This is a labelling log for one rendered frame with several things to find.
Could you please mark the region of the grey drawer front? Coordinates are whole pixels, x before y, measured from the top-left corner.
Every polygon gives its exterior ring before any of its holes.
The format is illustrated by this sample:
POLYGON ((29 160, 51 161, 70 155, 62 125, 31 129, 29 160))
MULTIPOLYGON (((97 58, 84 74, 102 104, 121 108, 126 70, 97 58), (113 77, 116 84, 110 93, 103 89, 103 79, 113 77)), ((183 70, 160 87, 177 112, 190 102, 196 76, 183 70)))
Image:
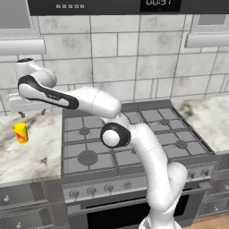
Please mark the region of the grey drawer front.
POLYGON ((0 188, 0 209, 30 206, 48 201, 47 189, 42 182, 0 188), (8 202, 4 202, 6 195, 10 198, 8 202))
POLYGON ((209 195, 228 192, 225 189, 225 185, 229 186, 229 176, 223 176, 223 177, 214 177, 211 181, 212 188, 209 191, 209 195))
POLYGON ((50 208, 40 208, 0 216, 0 229, 48 229, 55 227, 55 220, 50 208))
POLYGON ((197 217, 211 216, 229 211, 229 197, 208 199, 201 203, 197 217), (214 212, 214 207, 220 208, 220 212, 214 212))

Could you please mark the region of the grey gas hob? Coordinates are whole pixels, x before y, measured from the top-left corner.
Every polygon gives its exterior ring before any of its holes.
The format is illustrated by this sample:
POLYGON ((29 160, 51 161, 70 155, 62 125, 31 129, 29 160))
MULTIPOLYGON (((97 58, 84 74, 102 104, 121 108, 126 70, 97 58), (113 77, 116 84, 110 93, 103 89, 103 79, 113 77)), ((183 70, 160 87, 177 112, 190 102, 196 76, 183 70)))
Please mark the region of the grey gas hob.
MULTIPOLYGON (((186 167, 214 164, 216 153, 193 130, 169 100, 124 104, 131 123, 146 123, 157 135, 170 162, 186 167)), ((62 175, 82 180, 138 174, 143 171, 131 146, 110 149, 100 140, 102 120, 80 110, 63 111, 62 175)))

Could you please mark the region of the grey oven door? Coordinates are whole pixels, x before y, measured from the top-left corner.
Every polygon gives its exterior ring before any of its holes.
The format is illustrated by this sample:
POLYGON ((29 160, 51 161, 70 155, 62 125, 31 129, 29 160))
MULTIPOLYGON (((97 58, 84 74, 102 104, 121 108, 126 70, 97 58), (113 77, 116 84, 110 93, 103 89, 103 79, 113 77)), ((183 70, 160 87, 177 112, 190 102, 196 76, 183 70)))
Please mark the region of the grey oven door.
MULTIPOLYGON (((188 206, 188 214, 184 216, 174 216, 175 221, 181 226, 191 226, 194 217, 191 213, 193 206, 188 206)), ((147 216, 140 210, 133 213, 130 210, 98 212, 95 214, 82 214, 69 216, 69 225, 71 229, 138 229, 140 222, 147 216)))

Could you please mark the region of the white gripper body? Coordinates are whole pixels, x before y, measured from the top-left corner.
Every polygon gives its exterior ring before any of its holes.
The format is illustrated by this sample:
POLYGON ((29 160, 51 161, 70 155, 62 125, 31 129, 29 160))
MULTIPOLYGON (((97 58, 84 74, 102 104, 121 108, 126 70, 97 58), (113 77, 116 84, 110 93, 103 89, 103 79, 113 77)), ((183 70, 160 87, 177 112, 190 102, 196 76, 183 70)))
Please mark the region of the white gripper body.
POLYGON ((9 98, 9 109, 13 113, 54 108, 48 103, 22 98, 19 94, 9 94, 7 97, 9 98))

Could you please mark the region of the black microwave oven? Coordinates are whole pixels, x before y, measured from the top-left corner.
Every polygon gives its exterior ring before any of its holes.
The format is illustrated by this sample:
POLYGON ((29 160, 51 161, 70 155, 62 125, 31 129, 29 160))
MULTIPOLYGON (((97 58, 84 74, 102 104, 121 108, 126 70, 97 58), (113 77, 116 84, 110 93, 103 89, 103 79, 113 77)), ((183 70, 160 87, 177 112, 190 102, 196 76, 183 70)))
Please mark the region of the black microwave oven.
POLYGON ((27 0, 31 16, 229 13, 229 0, 27 0))

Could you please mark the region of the grey wall cupboard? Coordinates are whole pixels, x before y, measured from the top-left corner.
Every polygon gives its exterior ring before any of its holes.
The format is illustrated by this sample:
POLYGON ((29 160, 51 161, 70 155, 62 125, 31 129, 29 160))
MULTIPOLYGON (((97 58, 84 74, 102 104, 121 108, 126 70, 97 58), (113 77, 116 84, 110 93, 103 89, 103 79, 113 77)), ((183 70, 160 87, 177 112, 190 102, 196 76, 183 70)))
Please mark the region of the grey wall cupboard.
POLYGON ((27 0, 0 0, 0 55, 45 54, 38 18, 30 15, 27 0))
POLYGON ((229 14, 194 14, 184 46, 229 47, 229 14))

